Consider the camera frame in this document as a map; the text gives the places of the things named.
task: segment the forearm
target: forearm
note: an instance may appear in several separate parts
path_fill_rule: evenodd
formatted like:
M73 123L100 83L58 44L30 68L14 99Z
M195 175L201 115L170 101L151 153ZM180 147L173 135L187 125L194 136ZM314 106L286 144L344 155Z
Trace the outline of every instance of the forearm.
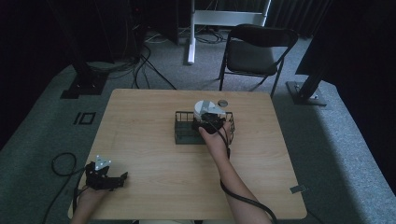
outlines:
M229 191L253 201L258 201L242 181L230 161L215 160L215 162L218 166L220 179ZM267 214L260 208L237 200L228 194L226 194L226 198L236 223L271 223Z

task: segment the finger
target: finger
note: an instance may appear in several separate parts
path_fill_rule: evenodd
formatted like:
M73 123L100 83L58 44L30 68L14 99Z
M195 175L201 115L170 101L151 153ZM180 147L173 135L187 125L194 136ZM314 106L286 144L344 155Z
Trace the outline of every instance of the finger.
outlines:
M203 127L198 127L198 132L201 134L201 136L205 139L205 137L209 134L205 128Z

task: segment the gray carpet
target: gray carpet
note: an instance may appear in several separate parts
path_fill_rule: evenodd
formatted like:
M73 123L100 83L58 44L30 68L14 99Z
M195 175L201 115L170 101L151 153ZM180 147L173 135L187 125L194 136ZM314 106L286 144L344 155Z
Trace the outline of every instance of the gray carpet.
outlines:
M186 65L186 43L184 40L180 46L169 41L147 43L151 49L149 61L180 90L217 90L219 82L215 78L219 74L224 44L198 42L195 64ZM294 73L309 43L309 39L300 39L290 52L273 98L298 182L309 188L303 193L305 205L324 223L396 223L395 196L336 88L320 83L318 89L328 103L326 107L295 105L288 93L286 81L306 79ZM171 89L148 67L145 71L149 86L140 73L137 79L140 88ZM132 73L114 72L102 95L61 100L63 90L69 88L74 76L73 67L68 66L51 81L0 152L0 223L41 223L66 180L51 171L52 158L59 153L73 152L77 156L77 168L83 167L112 90L131 88L134 80ZM227 76L224 90L271 90L272 78L258 87L259 81L255 77ZM96 116L91 125L75 124L78 113L93 112ZM70 157L63 157L56 162L56 169L68 173L72 163ZM77 177L73 176L52 206L47 223L68 222L67 209L76 182ZM319 223L312 214L302 220L281 220L280 223Z

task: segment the wooden table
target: wooden table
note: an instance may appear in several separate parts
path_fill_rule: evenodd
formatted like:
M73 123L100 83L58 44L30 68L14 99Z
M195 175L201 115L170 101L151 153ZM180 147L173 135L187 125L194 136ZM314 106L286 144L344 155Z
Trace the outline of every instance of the wooden table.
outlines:
M306 216L301 193L290 192L298 183L267 93L114 90L87 163L99 154L112 160L109 176L129 176L94 219L232 218L206 146L175 143L175 112L193 111L200 100L228 102L235 124L231 161L260 202L279 219Z

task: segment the stand base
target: stand base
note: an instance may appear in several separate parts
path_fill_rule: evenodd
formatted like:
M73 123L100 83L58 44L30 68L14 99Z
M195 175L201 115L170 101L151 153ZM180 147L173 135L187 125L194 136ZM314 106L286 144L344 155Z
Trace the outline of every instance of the stand base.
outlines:
M62 93L61 99L78 99L80 95L100 95L106 85L107 77L108 73L95 74L90 85L80 86L76 76L69 90Z
M293 98L293 102L295 105L320 105L326 106L327 103L324 101L319 89L315 91L315 93L309 99L302 99L299 95L300 88L303 86L303 82L294 82L289 81L286 82L286 86L288 87L289 93Z

